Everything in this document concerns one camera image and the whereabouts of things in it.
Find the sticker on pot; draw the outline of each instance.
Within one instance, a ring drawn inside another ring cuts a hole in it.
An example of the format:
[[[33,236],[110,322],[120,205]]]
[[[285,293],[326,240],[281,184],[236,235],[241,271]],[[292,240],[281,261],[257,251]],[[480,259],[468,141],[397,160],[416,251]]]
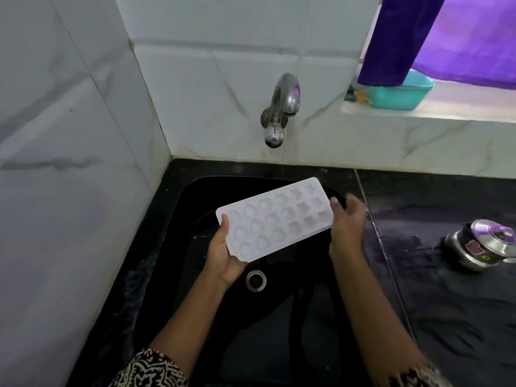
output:
[[[466,248],[473,255],[480,255],[486,252],[486,249],[476,240],[470,240],[466,243]]]

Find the patterned sleeve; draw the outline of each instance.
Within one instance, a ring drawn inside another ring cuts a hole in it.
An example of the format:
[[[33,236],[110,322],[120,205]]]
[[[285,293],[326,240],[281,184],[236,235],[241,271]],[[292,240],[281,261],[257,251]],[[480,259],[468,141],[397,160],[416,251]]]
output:
[[[164,354],[144,349],[120,371],[109,387],[179,387],[186,386],[183,372]]]
[[[396,377],[390,377],[383,387],[452,387],[451,383],[433,367],[410,368]]]

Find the teal plastic container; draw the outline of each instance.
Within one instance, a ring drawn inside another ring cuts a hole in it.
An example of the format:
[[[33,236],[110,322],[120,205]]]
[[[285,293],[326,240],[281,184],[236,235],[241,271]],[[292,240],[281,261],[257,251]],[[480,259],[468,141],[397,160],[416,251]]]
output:
[[[410,69],[399,87],[369,87],[366,89],[371,106],[388,110],[414,110],[435,86],[423,73]]]

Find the chrome faucet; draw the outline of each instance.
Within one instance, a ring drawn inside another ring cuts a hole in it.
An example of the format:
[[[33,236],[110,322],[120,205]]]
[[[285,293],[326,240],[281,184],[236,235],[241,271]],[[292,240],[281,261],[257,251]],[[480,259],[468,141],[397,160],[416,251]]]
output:
[[[283,143],[283,129],[288,118],[299,111],[299,81],[292,73],[284,73],[274,88],[270,107],[261,113],[261,125],[265,128],[263,136],[270,148],[277,148]]]

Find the ice cube tray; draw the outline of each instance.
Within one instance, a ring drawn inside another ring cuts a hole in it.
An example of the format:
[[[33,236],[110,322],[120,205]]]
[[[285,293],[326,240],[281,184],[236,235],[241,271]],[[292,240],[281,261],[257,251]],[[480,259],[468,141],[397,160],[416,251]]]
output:
[[[226,243],[231,255],[251,262],[331,227],[330,201],[317,178],[222,206],[228,215]]]

